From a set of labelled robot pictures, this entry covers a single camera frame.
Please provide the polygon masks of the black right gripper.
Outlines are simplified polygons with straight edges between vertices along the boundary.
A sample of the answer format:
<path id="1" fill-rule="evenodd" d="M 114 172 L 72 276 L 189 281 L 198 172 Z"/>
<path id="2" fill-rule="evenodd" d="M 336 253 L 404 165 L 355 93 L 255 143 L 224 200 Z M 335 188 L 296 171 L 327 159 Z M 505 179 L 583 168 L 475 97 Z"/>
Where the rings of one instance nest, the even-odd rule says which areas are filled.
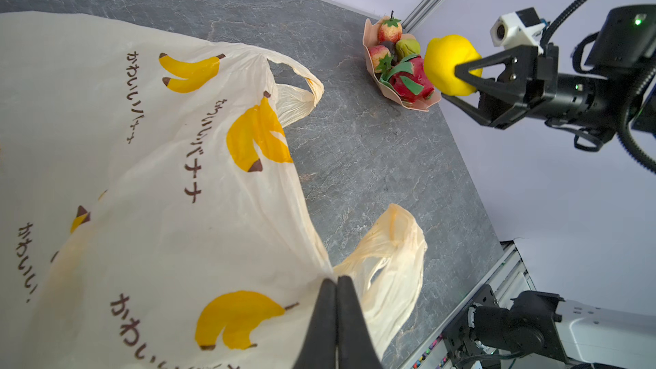
<path id="1" fill-rule="evenodd" d="M 531 110 L 522 97 L 492 95 L 525 93 L 537 59 L 536 46 L 529 45 L 520 45 L 454 68 L 456 78 L 479 92 L 485 92 L 479 94 L 478 106 L 466 102 L 464 97 L 442 94 L 442 99 L 454 104 L 480 126 L 498 130 L 506 130 L 529 116 L 569 133 L 616 132 L 620 101 L 618 85 L 603 78 L 559 73 L 560 49 L 554 44 L 547 46 L 543 57 L 553 63 L 552 77 L 544 81 L 542 97 L 531 104 Z M 499 82 L 473 74 L 474 70 L 497 65 L 503 65 L 514 78 Z"/>

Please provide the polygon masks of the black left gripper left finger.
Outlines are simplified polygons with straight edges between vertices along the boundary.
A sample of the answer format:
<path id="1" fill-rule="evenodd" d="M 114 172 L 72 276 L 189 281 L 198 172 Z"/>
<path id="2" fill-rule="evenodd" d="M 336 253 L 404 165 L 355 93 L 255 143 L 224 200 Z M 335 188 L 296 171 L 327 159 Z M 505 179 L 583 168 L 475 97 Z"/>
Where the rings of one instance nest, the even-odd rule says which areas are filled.
<path id="1" fill-rule="evenodd" d="M 337 367 L 338 303 L 337 285 L 325 279 L 319 289 L 314 312 L 293 369 L 335 369 Z"/>

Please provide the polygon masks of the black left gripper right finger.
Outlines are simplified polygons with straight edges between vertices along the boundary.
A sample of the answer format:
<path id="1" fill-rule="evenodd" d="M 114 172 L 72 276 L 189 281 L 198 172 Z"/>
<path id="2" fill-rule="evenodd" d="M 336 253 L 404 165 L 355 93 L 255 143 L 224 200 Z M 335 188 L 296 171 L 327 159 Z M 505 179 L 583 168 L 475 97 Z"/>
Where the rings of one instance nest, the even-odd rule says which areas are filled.
<path id="1" fill-rule="evenodd" d="M 349 276 L 338 278 L 338 367 L 340 369 L 382 369 L 367 323 L 360 307 L 355 285 Z"/>

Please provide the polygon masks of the yellow lemon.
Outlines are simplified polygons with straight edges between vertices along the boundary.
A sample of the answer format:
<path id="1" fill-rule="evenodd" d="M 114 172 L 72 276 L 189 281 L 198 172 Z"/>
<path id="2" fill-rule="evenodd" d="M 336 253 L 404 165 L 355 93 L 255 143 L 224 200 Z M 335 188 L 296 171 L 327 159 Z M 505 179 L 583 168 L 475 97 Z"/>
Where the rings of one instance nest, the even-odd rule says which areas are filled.
<path id="1" fill-rule="evenodd" d="M 472 43 L 459 35 L 432 39 L 424 57 L 425 75 L 442 95 L 467 97 L 476 88 L 456 77 L 457 65 L 481 60 Z"/>

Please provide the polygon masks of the peach with stem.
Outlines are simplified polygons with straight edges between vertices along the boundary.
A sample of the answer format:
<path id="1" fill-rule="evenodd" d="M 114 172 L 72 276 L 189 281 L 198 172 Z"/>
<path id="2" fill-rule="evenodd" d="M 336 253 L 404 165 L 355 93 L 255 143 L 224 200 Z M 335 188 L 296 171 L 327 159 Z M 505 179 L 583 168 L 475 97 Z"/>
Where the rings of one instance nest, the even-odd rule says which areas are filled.
<path id="1" fill-rule="evenodd" d="M 394 11 L 391 11 L 391 15 L 380 23 L 378 42 L 379 44 L 384 44 L 386 42 L 395 44 L 401 39 L 402 35 L 403 30 L 401 20 L 394 16 Z"/>

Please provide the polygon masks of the banana print plastic bag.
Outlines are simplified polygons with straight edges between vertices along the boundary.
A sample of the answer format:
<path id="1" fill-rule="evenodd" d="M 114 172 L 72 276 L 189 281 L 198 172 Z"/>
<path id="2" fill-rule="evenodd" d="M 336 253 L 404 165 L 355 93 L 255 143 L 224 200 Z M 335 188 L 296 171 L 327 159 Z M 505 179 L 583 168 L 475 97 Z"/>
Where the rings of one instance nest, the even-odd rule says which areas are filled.
<path id="1" fill-rule="evenodd" d="M 427 245 L 391 205 L 330 262 L 285 128 L 298 61 L 119 20 L 1 17 L 1 365 L 292 368 L 325 279 L 381 360 Z"/>

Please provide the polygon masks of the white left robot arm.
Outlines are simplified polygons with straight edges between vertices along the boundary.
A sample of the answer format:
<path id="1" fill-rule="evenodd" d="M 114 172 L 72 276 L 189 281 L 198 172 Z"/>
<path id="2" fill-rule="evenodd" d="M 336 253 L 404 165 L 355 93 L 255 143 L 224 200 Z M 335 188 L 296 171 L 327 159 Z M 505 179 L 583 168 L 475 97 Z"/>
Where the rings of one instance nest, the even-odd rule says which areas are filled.
<path id="1" fill-rule="evenodd" d="M 528 290 L 500 307 L 489 285 L 438 337 L 454 368 L 540 355 L 570 368 L 653 368 L 653 316 L 599 309 Z M 296 368 L 379 368 L 353 280 L 320 287 Z"/>

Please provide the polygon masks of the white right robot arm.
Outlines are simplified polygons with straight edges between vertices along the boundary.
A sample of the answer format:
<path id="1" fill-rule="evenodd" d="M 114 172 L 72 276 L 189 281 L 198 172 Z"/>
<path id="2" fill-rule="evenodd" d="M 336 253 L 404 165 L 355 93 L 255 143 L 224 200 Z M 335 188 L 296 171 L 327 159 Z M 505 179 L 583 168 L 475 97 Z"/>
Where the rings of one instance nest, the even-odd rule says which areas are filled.
<path id="1" fill-rule="evenodd" d="M 454 69 L 475 88 L 478 105 L 444 99 L 481 126 L 505 130 L 532 118 L 573 134 L 576 149 L 598 152 L 618 132 L 632 80 L 655 58 L 655 7 L 611 10 L 601 30 L 575 47 L 573 74 L 560 73 L 557 46 L 538 43 L 545 26 L 533 8 L 501 16 L 490 36 L 503 50 Z"/>

